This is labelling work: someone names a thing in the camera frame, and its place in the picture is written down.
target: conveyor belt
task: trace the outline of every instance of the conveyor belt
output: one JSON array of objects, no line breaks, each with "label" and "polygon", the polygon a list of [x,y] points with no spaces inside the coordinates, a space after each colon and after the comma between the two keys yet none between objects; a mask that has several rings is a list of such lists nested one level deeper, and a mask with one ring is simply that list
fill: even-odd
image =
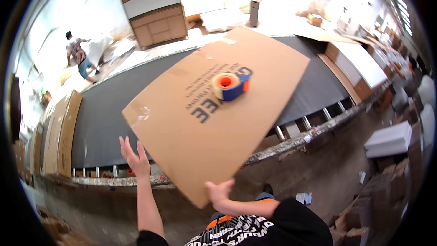
[{"label": "conveyor belt", "polygon": [[[275,39],[311,59],[275,126],[294,121],[348,97],[335,75],[317,56],[324,52],[324,43],[297,36]],[[122,110],[154,79],[193,51],[163,57],[127,70],[84,92],[74,131],[71,167],[125,164],[120,154],[118,136],[128,135],[134,150],[137,138],[123,119]]]}]

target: factory floor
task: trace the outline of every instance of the factory floor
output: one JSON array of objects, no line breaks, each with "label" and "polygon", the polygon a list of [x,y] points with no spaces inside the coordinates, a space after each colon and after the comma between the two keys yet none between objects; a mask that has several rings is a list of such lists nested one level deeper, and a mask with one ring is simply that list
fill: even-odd
[{"label": "factory floor", "polygon": [[[332,225],[333,215],[345,209],[363,188],[359,172],[366,172],[368,177],[372,173],[364,142],[376,129],[389,126],[393,115],[391,107],[383,113],[371,109],[323,139],[314,140],[306,153],[296,151],[281,161],[267,159],[240,170],[235,176],[231,199],[253,200],[266,182],[272,185],[278,200],[312,192],[313,202],[308,207]],[[135,195],[95,192],[47,181],[37,181],[36,187],[44,194],[48,210],[99,244],[135,242],[138,235]],[[214,213],[211,205],[198,210],[177,189],[154,190],[153,194],[170,245],[184,245],[205,229]]]}]

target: person's hand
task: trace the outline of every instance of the person's hand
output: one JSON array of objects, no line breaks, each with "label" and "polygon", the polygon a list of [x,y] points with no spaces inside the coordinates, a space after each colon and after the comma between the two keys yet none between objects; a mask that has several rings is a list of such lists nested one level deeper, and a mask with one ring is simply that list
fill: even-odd
[{"label": "person's hand", "polygon": [[120,136],[120,145],[122,147],[123,158],[128,162],[129,167],[135,173],[135,176],[139,179],[146,178],[149,180],[150,176],[150,164],[145,154],[144,146],[140,141],[137,141],[138,155],[134,153],[129,143],[129,137],[126,136],[126,140]]},{"label": "person's hand", "polygon": [[210,181],[205,182],[205,187],[208,188],[209,200],[214,208],[216,208],[217,205],[220,205],[224,200],[229,200],[229,194],[231,193],[234,184],[234,178],[222,182],[219,185]]}]

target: shoe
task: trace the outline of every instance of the shoe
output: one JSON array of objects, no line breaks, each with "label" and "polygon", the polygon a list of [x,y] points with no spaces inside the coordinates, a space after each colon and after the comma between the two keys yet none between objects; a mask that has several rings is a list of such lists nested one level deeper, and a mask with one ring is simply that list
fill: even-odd
[{"label": "shoe", "polygon": [[265,193],[269,193],[269,194],[271,194],[272,196],[274,196],[274,194],[273,194],[273,188],[272,188],[272,186],[271,186],[270,184],[268,184],[268,183],[264,184],[263,192],[265,192]]}]

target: denim shorts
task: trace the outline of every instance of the denim shorts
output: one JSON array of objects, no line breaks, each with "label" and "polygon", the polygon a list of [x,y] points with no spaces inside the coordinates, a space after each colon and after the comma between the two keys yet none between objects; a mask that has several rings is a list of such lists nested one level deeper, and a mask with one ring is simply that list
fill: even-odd
[{"label": "denim shorts", "polygon": [[90,68],[91,65],[92,63],[90,62],[90,60],[88,60],[88,57],[85,57],[82,63],[78,65],[79,73],[84,79],[88,78],[88,73],[86,72],[86,69]]}]

